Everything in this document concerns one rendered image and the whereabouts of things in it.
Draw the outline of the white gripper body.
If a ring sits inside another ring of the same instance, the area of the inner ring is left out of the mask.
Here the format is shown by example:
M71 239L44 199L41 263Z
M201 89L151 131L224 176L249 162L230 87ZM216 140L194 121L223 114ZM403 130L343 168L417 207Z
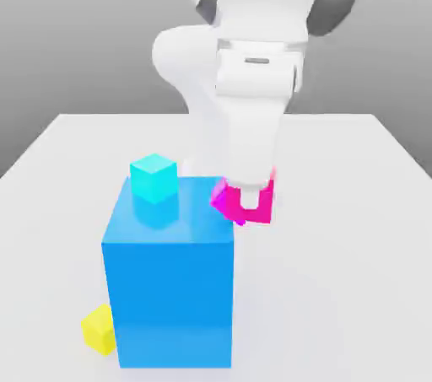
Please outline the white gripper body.
M226 178L231 186L267 184L286 106L284 98L222 98L222 110L228 122Z

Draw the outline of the small cyan cube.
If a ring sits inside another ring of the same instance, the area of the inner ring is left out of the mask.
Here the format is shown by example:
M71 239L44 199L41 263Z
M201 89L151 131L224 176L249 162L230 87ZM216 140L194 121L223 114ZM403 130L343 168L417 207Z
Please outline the small cyan cube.
M130 163L132 193L157 204L178 192L177 163L152 153Z

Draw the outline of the small yellow cube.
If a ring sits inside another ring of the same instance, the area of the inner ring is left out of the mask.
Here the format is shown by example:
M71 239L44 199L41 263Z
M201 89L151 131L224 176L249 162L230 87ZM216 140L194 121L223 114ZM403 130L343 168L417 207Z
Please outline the small yellow cube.
M116 347L111 307L102 304L81 321L84 342L100 354L107 356Z

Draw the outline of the small pink cube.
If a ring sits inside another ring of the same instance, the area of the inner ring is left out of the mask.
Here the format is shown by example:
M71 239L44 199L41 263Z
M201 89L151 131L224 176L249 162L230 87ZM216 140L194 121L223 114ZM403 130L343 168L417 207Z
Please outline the small pink cube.
M267 185L260 190L256 208L243 208L240 203L240 188L232 187L222 178L211 192L210 205L221 212L228 220L240 226L246 222L271 223L273 211L273 190L276 169L273 168Z

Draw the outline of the large blue box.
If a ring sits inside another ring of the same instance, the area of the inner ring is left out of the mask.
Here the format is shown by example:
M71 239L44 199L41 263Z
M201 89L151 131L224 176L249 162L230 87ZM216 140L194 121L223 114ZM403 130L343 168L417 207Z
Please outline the large blue box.
M160 204L125 180L102 239L123 369L231 365L234 228L210 204L215 177L181 177Z

